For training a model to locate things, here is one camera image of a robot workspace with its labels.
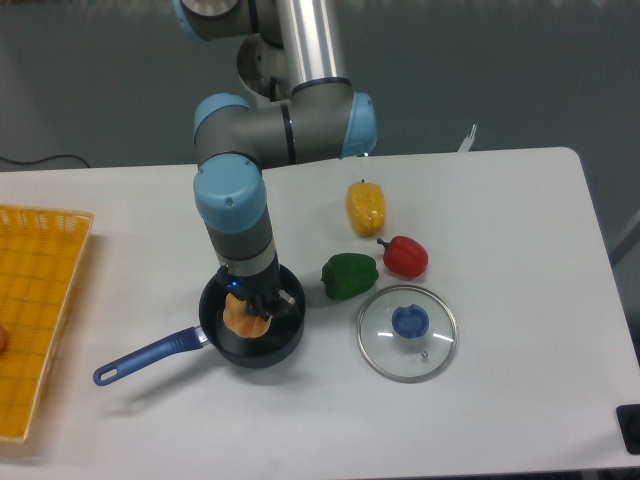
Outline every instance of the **yellow bell pepper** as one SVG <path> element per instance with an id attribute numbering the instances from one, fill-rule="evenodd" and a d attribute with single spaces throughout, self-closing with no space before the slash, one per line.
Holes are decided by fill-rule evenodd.
<path id="1" fill-rule="evenodd" d="M 380 185 L 352 183 L 347 191 L 347 212 L 356 232 L 363 237 L 375 235 L 384 226 L 384 194 Z"/>

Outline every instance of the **glass pot lid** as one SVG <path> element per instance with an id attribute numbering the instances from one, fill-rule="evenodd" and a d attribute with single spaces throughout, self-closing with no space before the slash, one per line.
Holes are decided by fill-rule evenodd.
<path id="1" fill-rule="evenodd" d="M 415 383 L 440 373 L 458 345 L 453 313 L 436 294 L 395 285 L 372 295 L 357 320 L 358 347 L 381 375 Z"/>

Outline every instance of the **white table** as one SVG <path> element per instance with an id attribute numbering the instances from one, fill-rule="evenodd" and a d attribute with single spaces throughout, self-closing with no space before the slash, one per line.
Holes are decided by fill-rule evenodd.
<path id="1" fill-rule="evenodd" d="M 578 157 L 566 149 L 331 160 L 264 173 L 278 254 L 306 291 L 296 351 L 264 370 L 213 347 L 99 388 L 98 366 L 198 323 L 217 268 L 194 166 L 0 175 L 0 202 L 93 212 L 75 301 L 28 445 L 0 478 L 374 478 L 637 465 L 615 408 L 640 370 Z M 347 186 L 383 186 L 384 236 L 430 253 L 422 285 L 455 314 L 452 363 L 394 383 L 361 357 L 359 306 L 325 299 Z"/>

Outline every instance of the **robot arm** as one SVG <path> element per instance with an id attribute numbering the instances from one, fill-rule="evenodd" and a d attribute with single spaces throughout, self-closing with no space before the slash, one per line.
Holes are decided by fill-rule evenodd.
<path id="1" fill-rule="evenodd" d="M 220 261 L 216 278 L 268 319 L 294 302 L 280 283 L 261 170 L 369 153 L 373 104 L 346 77 L 332 0 L 176 0 L 176 11 L 203 39 L 253 32 L 284 48 L 288 101 L 251 110 L 241 97 L 213 95 L 194 122 L 194 192 Z"/>

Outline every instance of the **orange plastic crate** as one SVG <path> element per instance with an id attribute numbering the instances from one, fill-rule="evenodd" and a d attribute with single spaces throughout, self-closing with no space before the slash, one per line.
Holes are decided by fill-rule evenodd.
<path id="1" fill-rule="evenodd" d="M 27 439 L 92 222 L 91 213 L 0 205 L 0 440 Z"/>

